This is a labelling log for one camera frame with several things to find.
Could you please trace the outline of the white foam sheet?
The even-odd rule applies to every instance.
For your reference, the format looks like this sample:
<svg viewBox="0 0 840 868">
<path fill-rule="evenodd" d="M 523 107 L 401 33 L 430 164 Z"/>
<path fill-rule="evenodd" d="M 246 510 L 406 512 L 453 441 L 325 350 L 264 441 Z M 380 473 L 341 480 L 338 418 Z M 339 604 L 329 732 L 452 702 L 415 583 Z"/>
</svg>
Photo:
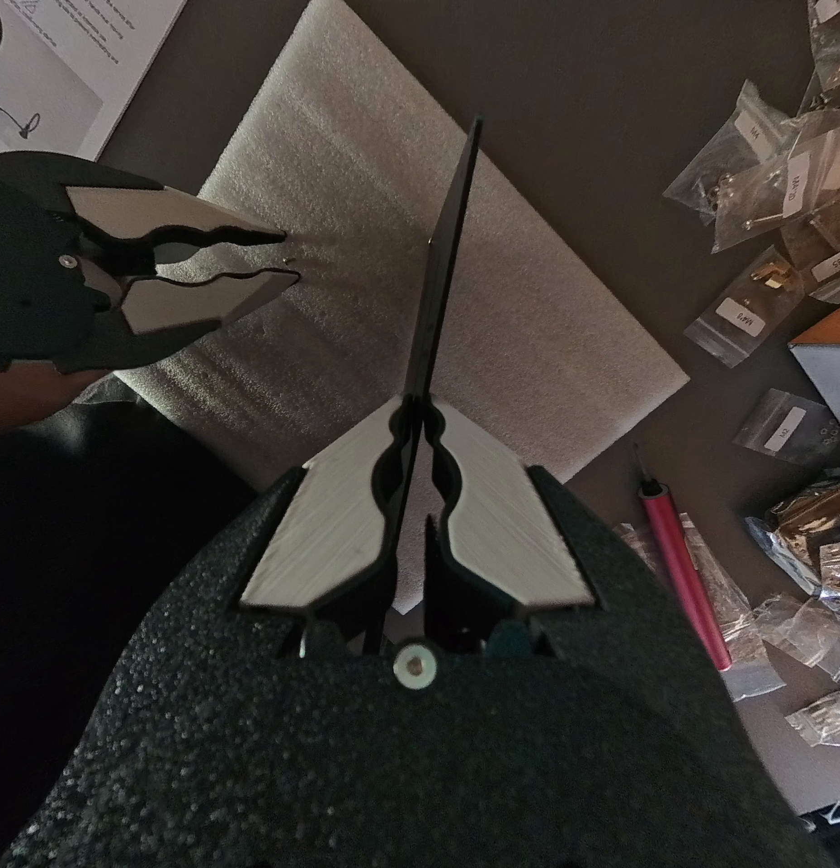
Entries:
<svg viewBox="0 0 840 868">
<path fill-rule="evenodd" d="M 121 378 L 258 492 L 401 392 L 465 134 L 344 2 L 311 2 L 200 196 L 301 280 Z M 479 155 L 432 392 L 566 482 L 688 376 Z"/>
</svg>

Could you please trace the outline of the large clear plastic bag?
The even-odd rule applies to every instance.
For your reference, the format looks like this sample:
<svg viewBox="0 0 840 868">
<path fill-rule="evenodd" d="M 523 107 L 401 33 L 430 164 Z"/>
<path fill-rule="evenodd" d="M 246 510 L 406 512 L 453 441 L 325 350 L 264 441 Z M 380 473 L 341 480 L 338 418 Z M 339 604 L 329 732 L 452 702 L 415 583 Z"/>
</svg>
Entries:
<svg viewBox="0 0 840 868">
<path fill-rule="evenodd" d="M 686 547 L 731 658 L 731 666 L 720 671 L 731 699 L 738 702 L 783 689 L 785 682 L 770 662 L 745 594 L 718 561 L 691 517 L 681 512 L 680 520 Z"/>
</svg>

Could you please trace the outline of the silver foil bag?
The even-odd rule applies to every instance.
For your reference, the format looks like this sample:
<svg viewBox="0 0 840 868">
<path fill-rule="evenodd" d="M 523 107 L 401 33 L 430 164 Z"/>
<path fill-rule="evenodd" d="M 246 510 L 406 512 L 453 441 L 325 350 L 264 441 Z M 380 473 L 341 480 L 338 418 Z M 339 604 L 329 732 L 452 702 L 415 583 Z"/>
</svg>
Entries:
<svg viewBox="0 0 840 868">
<path fill-rule="evenodd" d="M 840 606 L 840 467 L 744 520 L 752 540 L 807 595 Z"/>
</svg>

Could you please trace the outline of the person's black clothing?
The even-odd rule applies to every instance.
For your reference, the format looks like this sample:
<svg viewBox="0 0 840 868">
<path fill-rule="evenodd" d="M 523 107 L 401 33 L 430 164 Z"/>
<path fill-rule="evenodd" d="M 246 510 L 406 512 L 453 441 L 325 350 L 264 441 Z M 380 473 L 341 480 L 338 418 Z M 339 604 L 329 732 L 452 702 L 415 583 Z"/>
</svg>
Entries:
<svg viewBox="0 0 840 868">
<path fill-rule="evenodd" d="M 255 498 L 116 377 L 0 435 L 0 857 L 154 601 Z"/>
</svg>

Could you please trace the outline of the instruction booklet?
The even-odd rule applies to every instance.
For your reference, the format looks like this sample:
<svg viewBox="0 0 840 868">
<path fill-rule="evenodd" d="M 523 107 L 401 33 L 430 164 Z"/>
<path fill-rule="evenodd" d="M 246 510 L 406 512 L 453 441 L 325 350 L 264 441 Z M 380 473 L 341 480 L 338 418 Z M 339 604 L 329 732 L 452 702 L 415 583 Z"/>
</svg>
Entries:
<svg viewBox="0 0 840 868">
<path fill-rule="evenodd" d="M 0 1 L 0 153 L 96 160 L 185 1 Z"/>
</svg>

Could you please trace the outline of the magenta electric screwdriver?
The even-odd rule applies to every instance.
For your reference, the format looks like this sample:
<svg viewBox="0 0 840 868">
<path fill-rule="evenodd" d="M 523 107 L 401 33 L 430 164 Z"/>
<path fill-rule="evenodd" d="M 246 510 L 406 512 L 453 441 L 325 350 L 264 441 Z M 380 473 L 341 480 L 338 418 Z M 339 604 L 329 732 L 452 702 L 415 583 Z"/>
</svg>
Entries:
<svg viewBox="0 0 840 868">
<path fill-rule="evenodd" d="M 638 497 L 675 595 L 714 667 L 725 672 L 731 667 L 731 657 L 687 547 L 675 501 L 668 487 L 649 472 L 636 443 L 632 454 L 641 477 Z"/>
</svg>

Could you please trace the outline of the orange and white cardboard box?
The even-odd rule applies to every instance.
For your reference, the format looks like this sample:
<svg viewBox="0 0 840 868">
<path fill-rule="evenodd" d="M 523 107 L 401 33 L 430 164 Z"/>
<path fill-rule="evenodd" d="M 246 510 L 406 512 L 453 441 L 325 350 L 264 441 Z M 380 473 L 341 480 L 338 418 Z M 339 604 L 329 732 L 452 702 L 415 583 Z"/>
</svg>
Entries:
<svg viewBox="0 0 840 868">
<path fill-rule="evenodd" d="M 840 424 L 840 307 L 798 335 L 789 349 Z"/>
</svg>

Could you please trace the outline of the pile of small screw bags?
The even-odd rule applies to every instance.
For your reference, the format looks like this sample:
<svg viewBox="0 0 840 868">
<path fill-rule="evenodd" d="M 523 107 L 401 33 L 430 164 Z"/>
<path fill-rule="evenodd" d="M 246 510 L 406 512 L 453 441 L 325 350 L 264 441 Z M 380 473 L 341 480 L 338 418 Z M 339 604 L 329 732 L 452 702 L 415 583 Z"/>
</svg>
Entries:
<svg viewBox="0 0 840 868">
<path fill-rule="evenodd" d="M 840 305 L 840 2 L 806 2 L 814 71 L 799 111 L 746 80 L 735 110 L 664 197 L 714 230 L 713 252 L 777 233 L 685 330 L 727 368 L 811 296 Z"/>
</svg>

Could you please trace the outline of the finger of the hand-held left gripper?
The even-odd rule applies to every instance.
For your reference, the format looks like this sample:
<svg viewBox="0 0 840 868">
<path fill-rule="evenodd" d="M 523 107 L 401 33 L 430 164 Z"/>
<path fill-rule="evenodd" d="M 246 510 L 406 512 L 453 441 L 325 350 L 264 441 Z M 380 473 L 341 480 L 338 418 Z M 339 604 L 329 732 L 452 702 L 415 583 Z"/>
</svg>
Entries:
<svg viewBox="0 0 840 868">
<path fill-rule="evenodd" d="M 134 334 L 214 322 L 227 326 L 279 298 L 301 280 L 290 270 L 265 268 L 250 274 L 220 274 L 201 283 L 137 278 L 122 300 Z"/>
<path fill-rule="evenodd" d="M 179 190 L 68 186 L 82 233 L 97 250 L 94 262 L 111 276 L 153 276 L 159 248 L 193 252 L 220 243 L 274 245 L 272 228 Z"/>
</svg>

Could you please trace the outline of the person's left forearm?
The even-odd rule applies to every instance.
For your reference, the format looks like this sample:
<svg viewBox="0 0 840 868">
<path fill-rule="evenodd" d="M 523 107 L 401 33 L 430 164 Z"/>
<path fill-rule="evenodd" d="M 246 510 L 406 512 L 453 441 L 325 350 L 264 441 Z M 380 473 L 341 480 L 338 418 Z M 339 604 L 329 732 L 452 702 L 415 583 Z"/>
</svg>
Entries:
<svg viewBox="0 0 840 868">
<path fill-rule="evenodd" d="M 51 362 L 14 363 L 0 372 L 0 435 L 53 416 L 109 374 L 108 370 L 65 374 Z"/>
</svg>

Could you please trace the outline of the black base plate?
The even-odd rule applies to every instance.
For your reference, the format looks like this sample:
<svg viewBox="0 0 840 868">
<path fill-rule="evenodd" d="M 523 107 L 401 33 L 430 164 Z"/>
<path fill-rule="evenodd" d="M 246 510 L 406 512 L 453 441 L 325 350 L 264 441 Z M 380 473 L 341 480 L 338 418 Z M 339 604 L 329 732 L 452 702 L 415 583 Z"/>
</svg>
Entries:
<svg viewBox="0 0 840 868">
<path fill-rule="evenodd" d="M 367 577 L 372 614 L 364 630 L 362 653 L 365 656 L 380 652 L 385 617 L 395 597 L 396 552 L 424 426 L 425 407 L 477 164 L 482 127 L 482 115 L 477 114 L 470 125 L 457 169 L 429 238 L 424 284 L 402 395 L 387 418 L 384 432 L 388 438 L 371 470 L 371 494 L 383 518 L 383 532 L 378 556 Z"/>
</svg>

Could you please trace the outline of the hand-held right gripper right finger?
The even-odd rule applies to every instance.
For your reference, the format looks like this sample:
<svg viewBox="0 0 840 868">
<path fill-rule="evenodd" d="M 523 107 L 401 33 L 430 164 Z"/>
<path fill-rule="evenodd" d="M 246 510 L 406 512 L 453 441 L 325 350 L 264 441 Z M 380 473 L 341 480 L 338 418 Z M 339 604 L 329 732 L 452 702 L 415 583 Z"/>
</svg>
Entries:
<svg viewBox="0 0 840 868">
<path fill-rule="evenodd" d="M 507 445 L 440 398 L 427 404 L 444 554 L 494 609 L 518 614 L 593 606 L 563 533 Z"/>
</svg>

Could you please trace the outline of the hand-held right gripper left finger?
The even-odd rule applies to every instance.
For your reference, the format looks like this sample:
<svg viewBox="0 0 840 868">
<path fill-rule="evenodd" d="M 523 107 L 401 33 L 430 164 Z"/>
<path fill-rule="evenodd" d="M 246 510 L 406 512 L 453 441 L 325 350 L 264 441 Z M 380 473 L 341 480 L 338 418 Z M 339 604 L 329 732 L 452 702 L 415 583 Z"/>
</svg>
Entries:
<svg viewBox="0 0 840 868">
<path fill-rule="evenodd" d="M 407 466 L 408 399 L 394 396 L 303 465 L 241 603 L 312 613 L 367 588 L 395 538 Z"/>
</svg>

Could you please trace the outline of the small labelled nut bag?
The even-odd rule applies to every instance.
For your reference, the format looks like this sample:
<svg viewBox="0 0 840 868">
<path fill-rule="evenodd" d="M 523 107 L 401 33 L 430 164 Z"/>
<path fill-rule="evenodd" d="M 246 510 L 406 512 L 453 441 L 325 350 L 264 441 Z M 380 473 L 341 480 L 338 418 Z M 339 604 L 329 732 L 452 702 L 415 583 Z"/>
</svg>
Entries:
<svg viewBox="0 0 840 868">
<path fill-rule="evenodd" d="M 840 424 L 824 404 L 773 388 L 732 442 L 799 467 L 816 467 L 840 447 Z"/>
</svg>

